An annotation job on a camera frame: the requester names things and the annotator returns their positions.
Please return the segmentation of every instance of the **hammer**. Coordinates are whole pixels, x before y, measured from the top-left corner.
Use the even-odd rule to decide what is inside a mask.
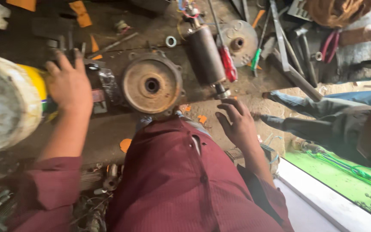
[[[291,37],[293,39],[298,39],[299,40],[300,50],[303,53],[303,58],[304,58],[304,61],[306,63],[307,71],[308,71],[309,76],[310,76],[310,84],[314,88],[316,88],[317,87],[318,80],[316,78],[316,73],[314,71],[314,67],[313,67],[313,64],[311,62],[310,49],[309,49],[309,45],[308,45],[307,38],[306,38],[306,33],[309,31],[309,29],[312,26],[313,26],[312,23],[306,23],[306,24],[304,24],[300,28],[295,29],[294,32],[292,33],[292,36]]]

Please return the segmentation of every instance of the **hand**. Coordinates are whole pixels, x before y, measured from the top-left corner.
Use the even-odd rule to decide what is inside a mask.
[[[47,80],[48,91],[60,111],[74,115],[91,115],[93,105],[91,84],[85,74],[82,54],[78,49],[74,51],[75,68],[60,51],[56,51],[59,67],[51,61],[46,63],[51,74]]]
[[[216,117],[224,129],[225,135],[243,153],[250,151],[253,145],[258,144],[257,130],[250,110],[242,102],[235,99],[224,99],[222,102],[217,107],[227,112],[231,123],[220,112],[216,112]]]

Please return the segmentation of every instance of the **screwdriver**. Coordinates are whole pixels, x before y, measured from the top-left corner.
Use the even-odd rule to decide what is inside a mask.
[[[255,55],[253,57],[253,60],[251,61],[251,71],[254,74],[255,77],[258,77],[257,75],[257,66],[258,66],[258,61],[260,60],[260,54],[261,54],[261,44],[263,43],[264,39],[264,34],[265,34],[265,29],[267,28],[267,23],[271,15],[271,10],[267,12],[267,18],[265,19],[264,23],[264,28],[263,32],[261,34],[260,42],[258,43],[257,51],[255,52]]]
[[[213,4],[211,0],[209,0],[209,4],[210,4],[211,13],[213,14],[214,23],[216,24],[217,32],[219,33],[219,38],[221,42],[219,53],[220,53],[221,61],[223,62],[225,75],[230,82],[237,81],[238,79],[237,69],[234,66],[233,60],[231,59],[231,55],[230,55],[230,51],[228,50],[228,47],[224,44],[223,35],[221,34],[220,25],[219,25],[219,22],[217,21],[217,16],[216,16],[216,13],[214,12],[214,8],[213,8]]]

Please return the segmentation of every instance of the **jeans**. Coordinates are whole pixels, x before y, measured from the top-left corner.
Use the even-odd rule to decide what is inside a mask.
[[[325,98],[340,98],[371,106],[371,91],[336,93],[326,95]]]
[[[211,137],[211,135],[207,132],[207,130],[199,123],[199,122],[194,122],[192,119],[186,117],[183,115],[181,111],[176,111],[176,115],[178,115],[179,118],[183,118],[184,121],[186,121],[188,124],[193,126],[195,129],[197,129],[200,132],[203,132],[204,134],[207,134],[208,136]],[[152,122],[151,117],[145,117],[140,119],[140,121],[137,123],[135,127],[135,132],[137,133],[141,128],[147,126]]]
[[[268,98],[316,120],[291,117],[281,119],[262,114],[260,118],[265,124],[275,129],[290,132],[302,139],[317,142],[322,146],[333,142],[332,122],[343,109],[366,105],[336,98],[322,98],[320,102],[313,102],[310,98],[295,97],[278,91],[270,92]]]

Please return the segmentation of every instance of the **rusty metal flange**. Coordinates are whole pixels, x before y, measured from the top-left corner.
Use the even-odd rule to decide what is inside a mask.
[[[171,109],[184,95],[181,66],[163,52],[130,54],[131,63],[124,71],[122,92],[127,103],[139,112],[162,113]]]

